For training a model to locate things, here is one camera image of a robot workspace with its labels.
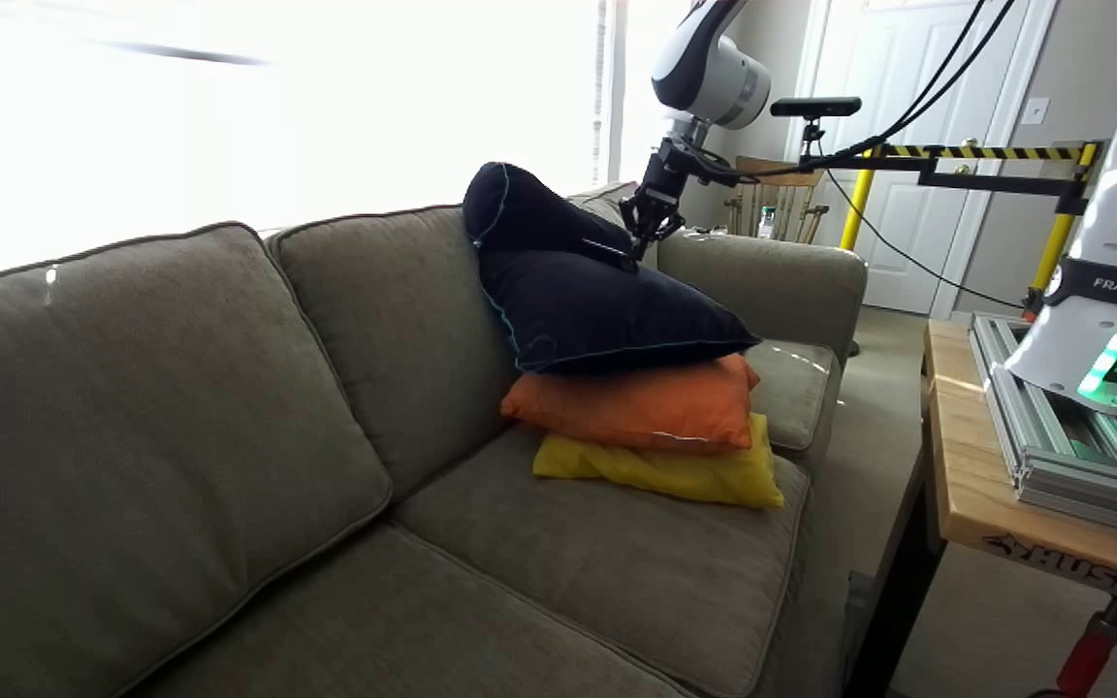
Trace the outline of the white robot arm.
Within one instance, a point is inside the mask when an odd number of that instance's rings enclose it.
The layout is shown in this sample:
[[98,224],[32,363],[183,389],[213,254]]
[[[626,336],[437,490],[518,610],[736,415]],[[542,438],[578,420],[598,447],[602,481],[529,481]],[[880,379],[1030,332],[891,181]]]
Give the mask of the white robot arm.
[[[620,207],[636,254],[683,224],[686,179],[741,181],[741,170],[703,148],[710,123],[745,127],[767,104],[767,71],[724,34],[741,7],[745,0],[695,0],[654,60],[651,89],[670,110],[670,131]],[[1077,237],[1003,370],[1051,396],[1117,415],[1117,131]]]

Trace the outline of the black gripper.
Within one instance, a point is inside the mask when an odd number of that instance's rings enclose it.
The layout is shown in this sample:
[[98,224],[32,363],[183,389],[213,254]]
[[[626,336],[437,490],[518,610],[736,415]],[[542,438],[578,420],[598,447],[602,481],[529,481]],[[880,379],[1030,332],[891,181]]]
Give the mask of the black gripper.
[[661,219],[651,243],[662,243],[683,230],[679,199],[690,179],[736,188],[741,170],[706,148],[695,148],[686,139],[662,139],[648,160],[644,181],[636,188],[630,207],[620,207],[626,230],[632,232],[636,247],[648,247],[644,219]]

